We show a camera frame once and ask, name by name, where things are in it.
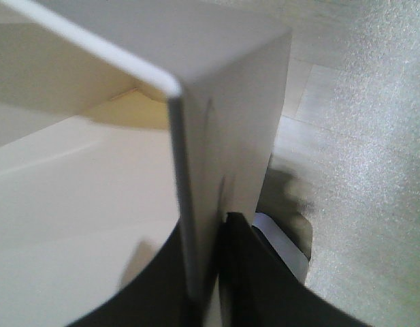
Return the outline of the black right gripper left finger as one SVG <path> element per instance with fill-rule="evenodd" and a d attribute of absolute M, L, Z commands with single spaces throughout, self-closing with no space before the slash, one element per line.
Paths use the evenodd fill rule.
<path fill-rule="evenodd" d="M 187 293 L 180 226 L 131 283 L 71 326 L 204 326 L 217 274 L 212 258 L 202 306 Z"/>

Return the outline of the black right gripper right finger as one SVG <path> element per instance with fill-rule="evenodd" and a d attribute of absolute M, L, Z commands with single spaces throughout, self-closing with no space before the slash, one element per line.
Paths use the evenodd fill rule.
<path fill-rule="evenodd" d="M 303 286 L 241 213 L 222 225 L 226 326 L 364 326 Z"/>

